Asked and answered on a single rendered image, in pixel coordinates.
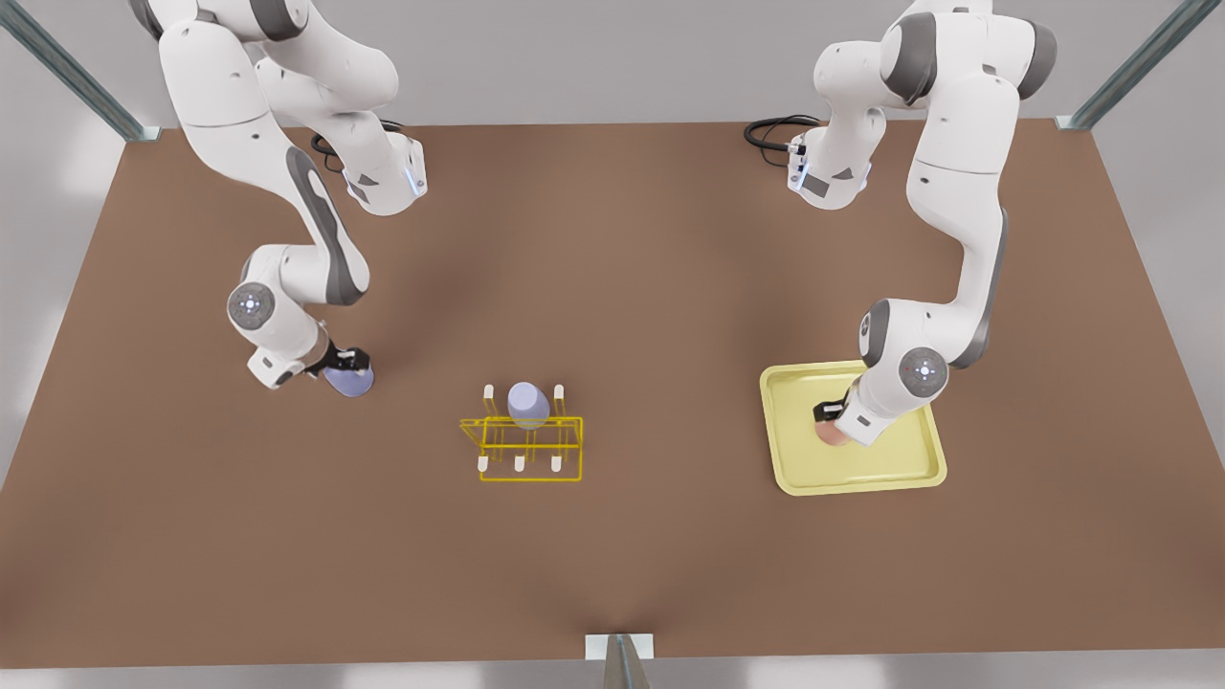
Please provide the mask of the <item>silver frame post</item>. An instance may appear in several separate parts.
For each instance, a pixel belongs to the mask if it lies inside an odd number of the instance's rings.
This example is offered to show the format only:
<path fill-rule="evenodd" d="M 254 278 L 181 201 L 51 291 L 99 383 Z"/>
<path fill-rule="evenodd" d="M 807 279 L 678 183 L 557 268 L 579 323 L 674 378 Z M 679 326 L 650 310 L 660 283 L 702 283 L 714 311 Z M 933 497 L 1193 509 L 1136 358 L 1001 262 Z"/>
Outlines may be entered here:
<path fill-rule="evenodd" d="M 13 36 L 53 76 L 60 78 L 78 101 L 96 113 L 127 143 L 156 143 L 162 129 L 138 123 L 125 105 L 107 91 L 70 51 L 58 44 L 48 31 L 31 17 L 16 0 L 0 0 L 0 27 Z"/>
<path fill-rule="evenodd" d="M 657 658 L 652 633 L 586 635 L 586 660 L 603 662 L 601 689 L 652 689 L 643 660 Z"/>
<path fill-rule="evenodd" d="M 1115 105 L 1125 101 L 1125 96 L 1128 96 L 1142 78 L 1147 78 L 1169 53 L 1212 16 L 1221 2 L 1223 0 L 1182 0 L 1076 113 L 1055 116 L 1058 130 L 1093 130 Z"/>

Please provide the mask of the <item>pale yellow tray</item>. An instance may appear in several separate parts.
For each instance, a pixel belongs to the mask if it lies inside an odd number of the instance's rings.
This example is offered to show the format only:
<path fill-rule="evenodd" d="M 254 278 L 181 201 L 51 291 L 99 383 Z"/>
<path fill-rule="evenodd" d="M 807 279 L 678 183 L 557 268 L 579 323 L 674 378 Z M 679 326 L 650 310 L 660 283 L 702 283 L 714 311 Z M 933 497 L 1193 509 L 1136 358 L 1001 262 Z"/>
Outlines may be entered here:
<path fill-rule="evenodd" d="M 865 371 L 859 360 L 767 367 L 760 376 L 763 416 L 777 484 L 791 497 L 937 487 L 947 462 L 933 409 L 887 422 L 846 411 L 835 423 L 848 443 L 833 446 L 818 432 L 813 406 L 843 398 Z"/>

